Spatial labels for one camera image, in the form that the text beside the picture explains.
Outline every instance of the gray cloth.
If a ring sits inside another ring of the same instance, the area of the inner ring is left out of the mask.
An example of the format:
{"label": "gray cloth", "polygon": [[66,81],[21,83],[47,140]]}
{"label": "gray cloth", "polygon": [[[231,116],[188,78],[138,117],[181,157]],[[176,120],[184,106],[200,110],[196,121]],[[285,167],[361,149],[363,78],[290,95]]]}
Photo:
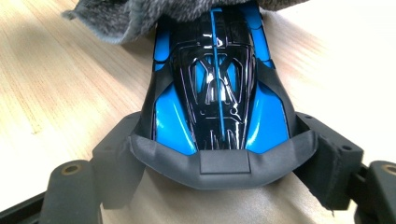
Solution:
{"label": "gray cloth", "polygon": [[[248,0],[80,0],[63,16],[79,18],[100,39],[122,44],[145,35],[161,15],[191,21],[213,6],[234,5]],[[262,8],[279,10],[307,0],[259,0]]]}

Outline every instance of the black rubber bumper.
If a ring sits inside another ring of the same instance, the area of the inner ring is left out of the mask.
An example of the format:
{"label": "black rubber bumper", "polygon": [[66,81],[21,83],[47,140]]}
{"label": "black rubber bumper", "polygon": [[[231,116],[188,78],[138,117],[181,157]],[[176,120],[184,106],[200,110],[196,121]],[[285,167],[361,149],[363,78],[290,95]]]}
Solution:
{"label": "black rubber bumper", "polygon": [[200,150],[186,156],[131,134],[131,151],[147,166],[194,189],[250,189],[269,184],[305,163],[317,150],[317,135],[307,131],[257,154],[248,150]]}

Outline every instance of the light wood floor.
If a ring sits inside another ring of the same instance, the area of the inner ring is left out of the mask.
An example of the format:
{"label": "light wood floor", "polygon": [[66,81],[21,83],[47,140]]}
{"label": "light wood floor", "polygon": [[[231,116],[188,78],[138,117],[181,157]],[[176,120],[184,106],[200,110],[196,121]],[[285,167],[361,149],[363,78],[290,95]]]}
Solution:
{"label": "light wood floor", "polygon": [[[396,161],[396,4],[312,0],[264,13],[269,46],[296,110]],[[77,0],[0,0],[0,211],[47,187],[50,172],[88,160],[149,85],[153,34],[103,43],[60,17]],[[147,172],[129,209],[106,223],[351,223],[323,209],[294,175],[262,189],[201,192]]]}

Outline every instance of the wood grain surface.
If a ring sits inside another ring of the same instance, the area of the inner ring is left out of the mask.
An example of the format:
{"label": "wood grain surface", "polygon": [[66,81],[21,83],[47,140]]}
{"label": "wood grain surface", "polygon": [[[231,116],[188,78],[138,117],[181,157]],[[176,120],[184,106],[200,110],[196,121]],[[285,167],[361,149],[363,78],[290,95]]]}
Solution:
{"label": "wood grain surface", "polygon": [[[154,33],[123,46],[60,17],[77,0],[0,0],[0,211],[44,191],[50,172],[140,110]],[[311,0],[263,12],[273,60],[296,110],[396,161],[396,4]],[[261,189],[198,191],[152,171],[105,223],[352,223],[294,175]]]}

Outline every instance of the mounting hole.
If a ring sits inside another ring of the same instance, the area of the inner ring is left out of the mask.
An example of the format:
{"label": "mounting hole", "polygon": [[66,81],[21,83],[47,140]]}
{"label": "mounting hole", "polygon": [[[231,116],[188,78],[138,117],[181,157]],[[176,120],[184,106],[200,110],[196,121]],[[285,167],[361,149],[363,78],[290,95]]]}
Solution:
{"label": "mounting hole", "polygon": [[382,169],[384,169],[387,173],[389,173],[391,175],[396,175],[396,166],[395,165],[385,164],[382,166]]}
{"label": "mounting hole", "polygon": [[62,175],[73,175],[81,170],[80,164],[70,164],[62,169]]}
{"label": "mounting hole", "polygon": [[349,146],[342,146],[342,149],[344,149],[344,150],[352,150],[352,147],[349,147]]}

